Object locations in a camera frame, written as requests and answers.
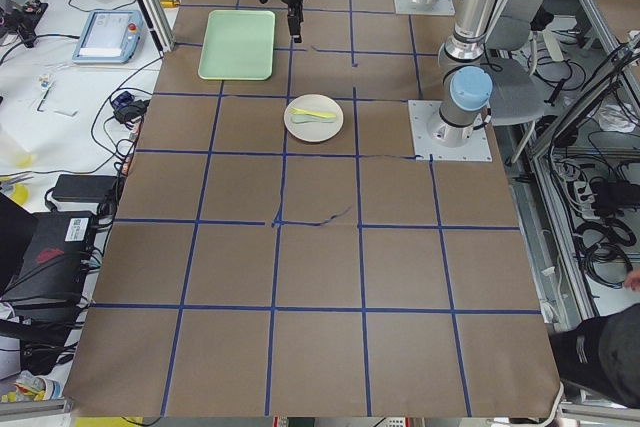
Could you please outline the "grey office chair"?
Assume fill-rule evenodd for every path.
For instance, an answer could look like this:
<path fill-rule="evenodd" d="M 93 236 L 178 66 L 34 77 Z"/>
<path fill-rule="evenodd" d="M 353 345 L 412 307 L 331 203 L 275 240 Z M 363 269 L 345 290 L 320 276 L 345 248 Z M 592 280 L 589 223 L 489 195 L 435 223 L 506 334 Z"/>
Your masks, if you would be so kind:
<path fill-rule="evenodd" d="M 524 47 L 530 33 L 543 31 L 554 20 L 543 2 L 508 0 L 488 37 L 486 48 L 513 52 Z M 544 102 L 529 70 L 510 58 L 495 58 L 493 62 L 501 69 L 485 68 L 493 81 L 489 101 L 492 123 L 511 126 L 538 119 L 544 112 Z"/>

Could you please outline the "near blue teach pendant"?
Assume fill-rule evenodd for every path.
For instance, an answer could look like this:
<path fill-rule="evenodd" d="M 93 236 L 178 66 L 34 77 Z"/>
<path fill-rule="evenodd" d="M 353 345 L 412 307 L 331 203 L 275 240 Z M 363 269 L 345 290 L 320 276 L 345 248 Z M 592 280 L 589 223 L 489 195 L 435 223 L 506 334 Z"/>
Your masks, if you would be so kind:
<path fill-rule="evenodd" d="M 124 64 L 135 53 L 143 27 L 138 10 L 93 10 L 72 61 L 75 64 Z"/>

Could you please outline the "white round plate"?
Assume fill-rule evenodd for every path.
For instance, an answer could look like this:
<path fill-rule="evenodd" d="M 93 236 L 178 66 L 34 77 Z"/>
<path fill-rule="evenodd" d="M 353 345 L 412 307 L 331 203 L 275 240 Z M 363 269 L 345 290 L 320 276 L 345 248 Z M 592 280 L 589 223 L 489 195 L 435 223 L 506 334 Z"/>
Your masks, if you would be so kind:
<path fill-rule="evenodd" d="M 307 94 L 288 104 L 283 120 L 287 131 L 298 140 L 319 143 L 339 133 L 344 115 L 339 104 L 331 98 Z"/>

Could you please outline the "pale green plastic spoon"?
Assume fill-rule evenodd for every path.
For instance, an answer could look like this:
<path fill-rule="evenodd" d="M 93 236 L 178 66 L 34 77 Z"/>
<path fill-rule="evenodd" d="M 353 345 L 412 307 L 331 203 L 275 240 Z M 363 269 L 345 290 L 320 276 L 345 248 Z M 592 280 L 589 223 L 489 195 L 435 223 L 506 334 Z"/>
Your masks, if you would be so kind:
<path fill-rule="evenodd" d="M 335 123 L 337 118 L 335 119 L 319 119 L 308 116 L 294 116 L 290 117 L 290 122 L 293 124 L 304 124 L 304 123 Z"/>

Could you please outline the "yellow plastic fork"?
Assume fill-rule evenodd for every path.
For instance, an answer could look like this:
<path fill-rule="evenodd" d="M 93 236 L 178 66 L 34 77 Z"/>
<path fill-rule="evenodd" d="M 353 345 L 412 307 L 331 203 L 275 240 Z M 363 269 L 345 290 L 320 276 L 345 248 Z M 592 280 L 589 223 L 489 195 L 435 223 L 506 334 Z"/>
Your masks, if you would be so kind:
<path fill-rule="evenodd" d="M 333 112 L 314 111 L 314 110 L 300 109 L 300 108 L 293 108 L 291 110 L 291 113 L 294 116 L 308 116 L 308 117 L 319 118 L 319 119 L 337 118 L 337 114 Z"/>

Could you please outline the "light green tray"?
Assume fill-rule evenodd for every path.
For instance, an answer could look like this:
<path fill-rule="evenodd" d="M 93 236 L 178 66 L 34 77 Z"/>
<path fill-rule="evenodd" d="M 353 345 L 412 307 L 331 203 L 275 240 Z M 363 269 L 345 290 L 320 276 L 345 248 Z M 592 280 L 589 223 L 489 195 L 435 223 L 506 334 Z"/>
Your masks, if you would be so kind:
<path fill-rule="evenodd" d="M 211 11 L 199 77 L 223 81 L 268 79 L 273 69 L 275 22 L 275 14 L 268 10 Z"/>

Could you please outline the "black laptop computer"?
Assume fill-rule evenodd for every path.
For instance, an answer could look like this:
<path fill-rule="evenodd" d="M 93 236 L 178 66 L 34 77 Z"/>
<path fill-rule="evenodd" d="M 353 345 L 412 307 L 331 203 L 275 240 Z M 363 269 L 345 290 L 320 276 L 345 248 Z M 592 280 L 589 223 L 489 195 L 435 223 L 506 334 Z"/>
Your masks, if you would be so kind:
<path fill-rule="evenodd" d="M 89 211 L 30 213 L 1 197 L 1 300 L 14 305 L 77 302 L 93 254 Z"/>

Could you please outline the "person in black clothes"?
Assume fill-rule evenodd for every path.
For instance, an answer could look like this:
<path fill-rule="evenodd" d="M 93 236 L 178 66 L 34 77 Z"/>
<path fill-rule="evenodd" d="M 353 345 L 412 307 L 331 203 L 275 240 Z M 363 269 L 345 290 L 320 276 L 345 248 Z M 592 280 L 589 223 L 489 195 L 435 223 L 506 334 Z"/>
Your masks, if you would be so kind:
<path fill-rule="evenodd" d="M 639 305 L 549 337 L 560 378 L 610 401 L 639 407 Z"/>

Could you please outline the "black power adapter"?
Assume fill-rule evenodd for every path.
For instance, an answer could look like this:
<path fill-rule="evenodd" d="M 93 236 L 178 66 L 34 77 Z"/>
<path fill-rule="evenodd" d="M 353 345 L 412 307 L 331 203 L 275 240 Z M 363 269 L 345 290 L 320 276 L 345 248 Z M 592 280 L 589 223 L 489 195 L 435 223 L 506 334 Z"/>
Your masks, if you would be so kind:
<path fill-rule="evenodd" d="M 108 175 L 61 174 L 51 196 L 59 202 L 100 203 L 114 191 L 116 180 Z"/>

